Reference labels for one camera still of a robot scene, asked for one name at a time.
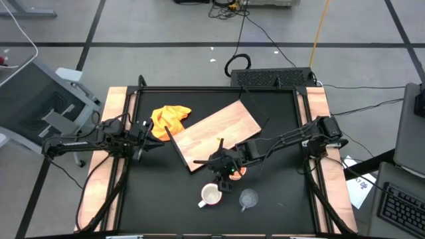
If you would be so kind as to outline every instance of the wooden board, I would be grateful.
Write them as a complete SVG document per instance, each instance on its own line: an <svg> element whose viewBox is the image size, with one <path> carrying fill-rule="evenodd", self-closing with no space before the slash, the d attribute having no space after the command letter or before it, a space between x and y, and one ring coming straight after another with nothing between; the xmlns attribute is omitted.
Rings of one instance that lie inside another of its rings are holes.
<svg viewBox="0 0 425 239"><path fill-rule="evenodd" d="M307 88L307 98L310 106L310 113L313 120L317 116L329 116L329 106L325 90L322 87ZM302 106L302 97L298 98L299 104ZM302 122L306 123L307 118L305 112L301 112ZM333 147L327 147L328 157L340 161L339 150ZM322 159L320 161L323 178L325 181L327 200L343 219L345 224L353 231L357 231L356 221L354 219L353 208L351 207L350 197L348 193L347 183L345 182L344 170L340 164L330 159ZM317 180L316 172L313 172L313 178ZM325 213L319 199L316 198L317 211L319 214L320 228L322 232L327 232ZM333 225L335 233L339 233L336 225Z"/></svg>
<svg viewBox="0 0 425 239"><path fill-rule="evenodd" d="M223 147L235 144L260 132L261 128L240 100L174 135L173 138L191 172L201 167L194 160L207 160L217 151L220 139Z"/></svg>
<svg viewBox="0 0 425 239"><path fill-rule="evenodd" d="M111 87L106 98L104 113L102 115L102 121L114 118L122 114L124 108L124 102L126 100L127 87ZM130 99L129 113L133 112L133 106L135 97ZM129 123L126 122L126 129L129 129ZM93 152L92 160L90 162L90 173L95 166L97 166L108 154L105 151ZM90 180L87 182L86 191L83 196L80 212L78 213L78 221L81 228L87 226L93 216L99 211L99 208L104 203L106 198L106 192L108 190L108 184L110 180L112 161L113 157L110 157L103 165L101 165L92 175ZM124 160L120 159L118 164L118 172L116 181L120 178L122 165ZM107 230L112 230L115 220L115 211L117 206L117 198L110 207L110 213L108 214L109 220L107 224Z"/></svg>

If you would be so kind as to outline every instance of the orange cable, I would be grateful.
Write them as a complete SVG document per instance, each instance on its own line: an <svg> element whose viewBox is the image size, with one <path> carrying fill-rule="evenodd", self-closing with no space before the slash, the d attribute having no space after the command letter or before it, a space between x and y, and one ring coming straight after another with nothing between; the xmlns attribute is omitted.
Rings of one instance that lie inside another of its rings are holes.
<svg viewBox="0 0 425 239"><path fill-rule="evenodd" d="M311 56L310 56L310 64L309 64L309 67L310 67L310 68L313 66L314 53L315 53L315 51L316 51L317 41L319 40L320 31L321 31L321 26L322 26L322 24L323 24L323 20L325 20L325 16L326 16L326 13L327 13L327 9L329 8L329 2L330 2L330 1L331 1L331 0L326 0L325 10L323 11L323 14L322 14L322 16L321 16L320 24L319 24L319 28L318 28L317 33L316 33L316 38L314 39L313 50L312 50L312 52L311 52Z"/></svg>

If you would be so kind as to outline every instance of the yellow cloth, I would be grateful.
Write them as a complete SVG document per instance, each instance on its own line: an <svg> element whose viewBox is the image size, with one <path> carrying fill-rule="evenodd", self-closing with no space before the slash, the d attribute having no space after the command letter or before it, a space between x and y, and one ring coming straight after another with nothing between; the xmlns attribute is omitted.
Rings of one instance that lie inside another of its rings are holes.
<svg viewBox="0 0 425 239"><path fill-rule="evenodd" d="M175 135L185 128L181 124L181 120L186 118L191 109L184 106L164 106L160 109L156 109L152 112L153 136L157 137L162 141L169 141L165 126L167 126L171 135Z"/></svg>

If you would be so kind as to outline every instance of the white mug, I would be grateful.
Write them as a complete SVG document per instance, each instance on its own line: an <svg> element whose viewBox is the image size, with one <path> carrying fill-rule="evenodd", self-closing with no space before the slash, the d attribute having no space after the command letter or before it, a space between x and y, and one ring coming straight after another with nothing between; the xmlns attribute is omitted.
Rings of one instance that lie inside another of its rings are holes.
<svg viewBox="0 0 425 239"><path fill-rule="evenodd" d="M220 201L221 196L222 192L218 190L218 185L214 183L209 183L202 188L202 201L198 203L198 206L202 208L207 204L214 205Z"/></svg>

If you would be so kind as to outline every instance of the keyboard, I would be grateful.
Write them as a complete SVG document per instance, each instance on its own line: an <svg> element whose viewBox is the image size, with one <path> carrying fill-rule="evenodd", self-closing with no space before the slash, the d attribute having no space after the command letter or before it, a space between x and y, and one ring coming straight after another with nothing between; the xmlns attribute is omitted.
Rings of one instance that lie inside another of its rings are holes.
<svg viewBox="0 0 425 239"><path fill-rule="evenodd" d="M385 183L378 217L413 234L425 238L425 200L392 184Z"/></svg>

